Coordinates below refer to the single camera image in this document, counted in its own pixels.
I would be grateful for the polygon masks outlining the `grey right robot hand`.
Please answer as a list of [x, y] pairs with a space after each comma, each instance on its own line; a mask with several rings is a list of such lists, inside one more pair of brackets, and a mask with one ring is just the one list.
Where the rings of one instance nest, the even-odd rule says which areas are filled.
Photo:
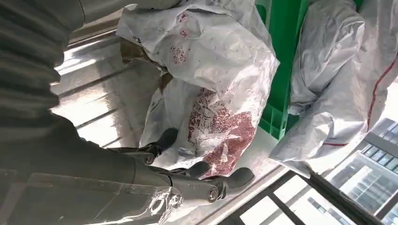
[[254, 179], [249, 168], [203, 178], [205, 162], [168, 171], [127, 151], [86, 141], [52, 113], [1, 117], [1, 224], [161, 225]]

